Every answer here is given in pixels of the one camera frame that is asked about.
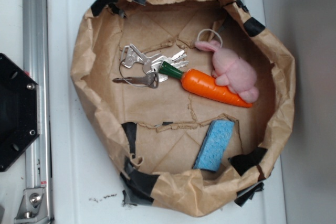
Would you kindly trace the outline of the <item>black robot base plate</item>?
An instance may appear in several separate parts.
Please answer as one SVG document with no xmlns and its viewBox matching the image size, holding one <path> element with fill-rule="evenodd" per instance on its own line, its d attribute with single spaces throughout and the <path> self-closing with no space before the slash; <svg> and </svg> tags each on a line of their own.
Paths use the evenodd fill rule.
<svg viewBox="0 0 336 224">
<path fill-rule="evenodd" d="M 39 85 L 1 54 L 1 172 L 39 136 Z"/>
</svg>

